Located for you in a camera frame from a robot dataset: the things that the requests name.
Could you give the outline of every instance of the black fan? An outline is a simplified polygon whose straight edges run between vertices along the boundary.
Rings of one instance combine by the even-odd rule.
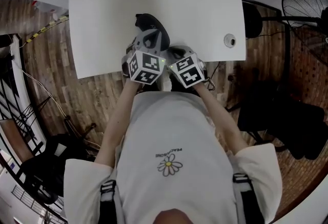
[[[262,30],[261,20],[287,21],[303,45],[328,66],[328,0],[282,0],[284,16],[274,17],[259,18],[253,12],[255,8],[250,10],[248,7],[243,8],[247,38],[259,35]]]
[[[328,0],[282,0],[285,20],[328,35]]]

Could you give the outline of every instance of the strap buckle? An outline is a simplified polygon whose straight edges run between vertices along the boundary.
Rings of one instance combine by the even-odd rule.
[[[111,179],[101,185],[100,192],[101,192],[101,194],[105,194],[108,192],[114,192],[115,186],[116,186],[116,181]]]
[[[242,173],[235,173],[232,177],[233,183],[249,183],[250,179],[248,178],[248,175],[242,174]]]

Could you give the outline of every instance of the white table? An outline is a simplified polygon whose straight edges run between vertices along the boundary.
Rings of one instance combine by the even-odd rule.
[[[150,13],[166,28],[171,45],[188,45],[205,62],[245,60],[241,0],[69,0],[77,77],[121,70],[126,47],[138,34],[135,14]],[[236,45],[228,48],[231,33]]]

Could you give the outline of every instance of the yellow black tape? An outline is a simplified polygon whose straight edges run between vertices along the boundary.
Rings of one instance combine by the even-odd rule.
[[[34,35],[32,35],[29,39],[26,40],[26,43],[30,43],[32,42],[32,40],[34,38],[36,38],[37,36],[39,36],[39,34],[41,33],[44,33],[46,32],[47,30],[49,30],[50,28],[60,24],[60,23],[63,23],[63,22],[66,22],[67,20],[69,19],[68,15],[64,15],[64,16],[61,16],[58,20],[56,21],[51,21],[49,22],[46,26],[42,27],[37,33],[35,33]]]

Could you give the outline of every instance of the wooden floor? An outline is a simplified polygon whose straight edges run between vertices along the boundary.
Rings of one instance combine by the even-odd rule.
[[[266,8],[259,7],[259,11],[262,16],[275,15],[274,11]],[[25,40],[50,20],[50,15],[34,11],[29,0],[0,0],[0,34],[18,33]],[[262,34],[284,31],[283,24],[263,24]],[[244,96],[252,82],[253,68],[260,70],[261,80],[272,79],[278,82],[282,76],[284,33],[248,39],[246,43],[246,61],[208,63],[209,74],[218,65],[213,76],[216,85],[213,94],[228,107]],[[291,86],[295,87],[304,102],[321,106],[327,111],[326,67],[316,61],[293,36],[291,44]],[[106,123],[123,88],[121,73],[78,80],[71,50],[69,21],[26,44],[24,60],[27,72],[53,94],[64,112],[71,116],[78,130],[83,131],[91,123],[97,124],[87,140],[100,145]],[[37,103],[47,97],[46,92],[36,83],[29,80],[29,85]],[[47,104],[41,115],[50,134],[65,132],[63,117],[54,102]],[[238,119],[238,111],[232,115]],[[244,137],[250,144],[253,143],[248,135],[245,134]],[[289,151],[278,153],[284,188],[278,217],[300,203],[309,194],[306,191],[319,184],[318,179],[326,174],[327,154],[328,145],[316,161],[295,160]]]

